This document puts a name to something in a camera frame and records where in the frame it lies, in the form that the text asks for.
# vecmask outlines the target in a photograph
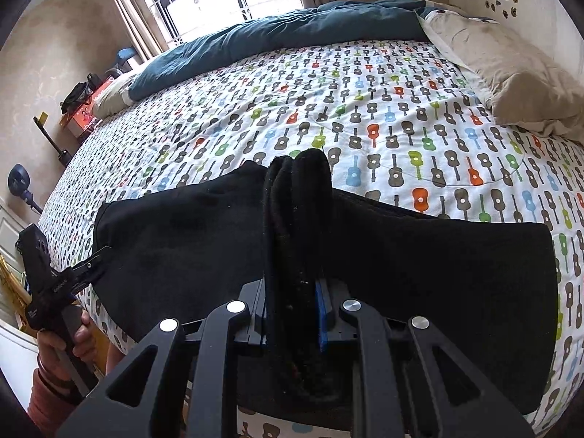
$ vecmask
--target person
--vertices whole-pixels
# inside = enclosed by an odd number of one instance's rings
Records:
[[[93,364],[97,356],[92,329],[95,327],[87,311],[81,314],[81,327],[73,338],[73,354],[86,364]],[[78,405],[78,396],[71,376],[57,356],[65,350],[65,342],[55,333],[40,331],[37,335],[39,368],[33,372],[33,388],[28,404],[28,416],[40,431],[53,438],[57,429]]]

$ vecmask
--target hand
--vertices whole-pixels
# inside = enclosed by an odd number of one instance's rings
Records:
[[[73,354],[79,357],[83,362],[91,364],[96,356],[95,339],[91,330],[95,327],[87,311],[81,313],[81,322],[83,325],[77,330],[73,338],[75,347]],[[39,357],[43,367],[53,373],[58,379],[71,380],[71,376],[61,364],[55,349],[65,350],[65,341],[51,331],[40,331],[37,335],[39,344]]]

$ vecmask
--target yellow tag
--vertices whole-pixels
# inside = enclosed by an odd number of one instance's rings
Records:
[[[46,114],[45,112],[42,112],[39,116],[39,124],[41,127],[44,127],[45,122],[47,121],[49,115]]]

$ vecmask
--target triangular cutout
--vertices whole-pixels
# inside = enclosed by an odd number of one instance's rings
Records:
[[[113,401],[138,407],[157,353],[156,346],[144,349],[111,385],[106,395]]]
[[[481,395],[477,386],[442,348],[434,346],[432,353],[440,370],[448,400],[454,407],[465,404]]]

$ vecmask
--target bed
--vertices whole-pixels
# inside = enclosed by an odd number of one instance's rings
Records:
[[[556,60],[580,76],[574,64]],[[584,150],[496,125],[460,69],[429,42],[276,49],[153,93],[98,126],[39,226],[63,269],[91,253],[104,202],[203,183],[246,160],[267,166],[310,147],[327,156],[334,187],[364,197],[440,218],[548,226],[557,258],[556,352],[541,405],[526,419],[536,433],[549,429],[584,380]],[[91,287],[80,300],[127,352],[132,339]],[[280,436],[349,436],[251,413],[239,411],[245,436],[276,429]]]

